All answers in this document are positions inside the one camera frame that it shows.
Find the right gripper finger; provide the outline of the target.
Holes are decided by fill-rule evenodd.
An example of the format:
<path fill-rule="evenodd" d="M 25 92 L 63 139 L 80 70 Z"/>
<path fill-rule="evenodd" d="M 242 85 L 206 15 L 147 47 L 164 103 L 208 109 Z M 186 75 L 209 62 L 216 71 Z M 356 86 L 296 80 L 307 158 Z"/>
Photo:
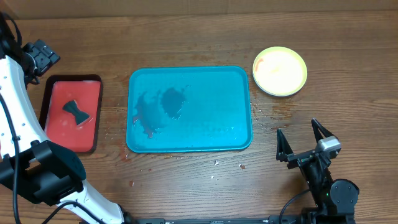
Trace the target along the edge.
<path fill-rule="evenodd" d="M 290 156 L 293 156 L 293 150 L 291 149 L 287 139 L 285 138 L 281 129 L 277 130 L 277 153 L 276 159 L 278 161 L 287 161 Z"/>
<path fill-rule="evenodd" d="M 316 118 L 313 118 L 311 120 L 311 124 L 316 142 L 318 142 L 321 139 L 330 137 L 329 130 L 323 127 Z"/>

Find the yellow-green rimmed plate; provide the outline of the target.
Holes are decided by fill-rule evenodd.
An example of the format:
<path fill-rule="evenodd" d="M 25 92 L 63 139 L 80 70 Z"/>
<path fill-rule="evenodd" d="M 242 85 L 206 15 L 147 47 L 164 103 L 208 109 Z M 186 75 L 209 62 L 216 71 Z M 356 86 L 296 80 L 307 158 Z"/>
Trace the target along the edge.
<path fill-rule="evenodd" d="M 287 47 L 269 47 L 254 59 L 252 75 L 256 85 L 269 95 L 286 97 L 296 94 L 308 77 L 303 58 Z"/>

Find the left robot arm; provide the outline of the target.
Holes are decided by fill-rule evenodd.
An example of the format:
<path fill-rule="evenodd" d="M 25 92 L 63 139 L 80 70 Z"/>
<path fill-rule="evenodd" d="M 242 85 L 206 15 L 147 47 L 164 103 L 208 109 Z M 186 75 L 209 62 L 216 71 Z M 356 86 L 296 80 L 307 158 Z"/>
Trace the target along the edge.
<path fill-rule="evenodd" d="M 12 17 L 1 13 L 1 185 L 12 190 L 12 209 L 20 223 L 18 198 L 46 203 L 78 215 L 86 223 L 135 223 L 119 204 L 104 198 L 86 179 L 75 152 L 52 142 L 39 124 L 27 94 L 60 56 L 44 41 L 22 44 Z"/>

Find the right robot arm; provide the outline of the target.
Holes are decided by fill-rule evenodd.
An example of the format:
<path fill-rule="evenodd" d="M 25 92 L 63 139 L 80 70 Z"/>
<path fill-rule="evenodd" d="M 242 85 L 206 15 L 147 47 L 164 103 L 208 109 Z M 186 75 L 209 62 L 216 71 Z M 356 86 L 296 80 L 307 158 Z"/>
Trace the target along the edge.
<path fill-rule="evenodd" d="M 294 154 L 281 129 L 277 130 L 276 159 L 287 163 L 288 169 L 299 168 L 308 189 L 291 198 L 282 208 L 278 223 L 354 223 L 354 207 L 359 188 L 347 179 L 333 179 L 329 171 L 331 160 L 341 151 L 339 139 L 321 123 L 311 120 L 317 145 L 314 149 Z M 300 215 L 284 215 L 287 207 L 310 192 L 315 208 L 304 208 Z"/>

